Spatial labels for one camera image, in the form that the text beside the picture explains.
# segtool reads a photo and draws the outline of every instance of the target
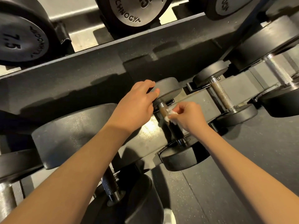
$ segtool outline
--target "person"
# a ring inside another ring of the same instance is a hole
[[[64,162],[3,221],[3,224],[80,223],[112,158],[132,132],[150,120],[159,89],[137,82],[119,102],[105,126]],[[194,102],[180,102],[169,116],[209,151],[248,210],[263,223],[298,224],[299,197],[243,156],[213,129]]]

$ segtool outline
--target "forearm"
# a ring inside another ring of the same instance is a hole
[[[195,133],[245,206],[264,223],[299,223],[299,198],[211,128]]]
[[[123,129],[103,127],[3,223],[80,223],[101,177],[129,135]]]

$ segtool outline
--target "hand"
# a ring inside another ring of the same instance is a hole
[[[135,83],[130,92],[118,103],[107,125],[110,124],[133,133],[146,124],[154,111],[152,102],[160,93],[160,90],[156,89],[147,94],[149,88],[154,87],[155,84],[151,80]]]
[[[205,131],[207,127],[209,128],[200,105],[195,102],[179,102],[173,111],[178,115],[169,115],[168,118],[178,122],[192,135],[197,135],[201,131]]]

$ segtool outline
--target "black rubber floor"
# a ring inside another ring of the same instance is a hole
[[[299,116],[273,118],[263,108],[224,138],[238,151],[299,195]],[[152,170],[164,207],[177,224],[257,223],[211,157],[184,171]]]

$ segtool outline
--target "printed number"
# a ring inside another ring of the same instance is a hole
[[[13,38],[13,39],[15,39],[15,40],[20,41],[20,36],[19,36],[19,35],[15,35],[15,36],[13,36],[13,35],[8,35],[8,34],[2,34],[2,35],[5,36],[3,39],[6,40],[6,41],[10,41],[9,38]],[[15,43],[9,43],[9,42],[6,42],[6,43],[5,43],[5,46],[6,46],[7,48],[10,48],[10,49],[15,49],[15,48],[17,48],[17,49],[21,49],[21,45],[19,45],[19,44],[15,44]]]
[[[147,7],[149,5],[149,3],[152,2],[152,0],[144,0],[144,1],[141,1],[141,7],[144,9],[145,7]]]

